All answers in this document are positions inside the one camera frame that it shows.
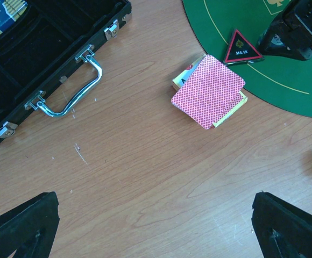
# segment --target green round object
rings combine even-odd
[[[183,0],[188,20],[205,51],[223,61],[237,28],[252,44],[290,0]],[[298,61],[265,56],[254,64],[230,67],[245,89],[287,111],[312,117],[312,58]]]

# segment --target black briefcase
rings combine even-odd
[[[11,24],[1,23],[5,16]],[[0,26],[9,26],[0,32],[0,143],[34,110],[66,115],[101,79],[95,51],[131,18],[127,0],[0,0]],[[52,111],[47,97],[84,62],[97,77]]]

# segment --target chrome handle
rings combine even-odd
[[[75,96],[72,97],[72,99],[68,102],[68,104],[65,106],[63,111],[56,113],[52,111],[44,102],[45,101],[38,101],[36,103],[36,106],[43,110],[48,116],[50,117],[62,117],[67,112],[69,112],[89,91],[91,91],[94,86],[101,80],[102,77],[102,68],[100,64],[94,59],[93,55],[86,55],[86,58],[84,60],[85,62],[89,62],[97,71],[97,77],[89,82],[86,86],[84,86]]]

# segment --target stack of playing cards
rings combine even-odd
[[[202,56],[173,80],[172,104],[205,129],[215,128],[247,102],[245,81],[211,55]]]

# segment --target wooden surface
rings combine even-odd
[[[172,78],[203,53],[181,1],[132,4],[75,112],[34,112],[0,145],[0,214],[55,191],[51,257],[261,257],[257,192],[312,214],[312,119],[244,92],[228,121],[202,129],[170,102]],[[92,77],[84,64],[47,102],[61,109]]]

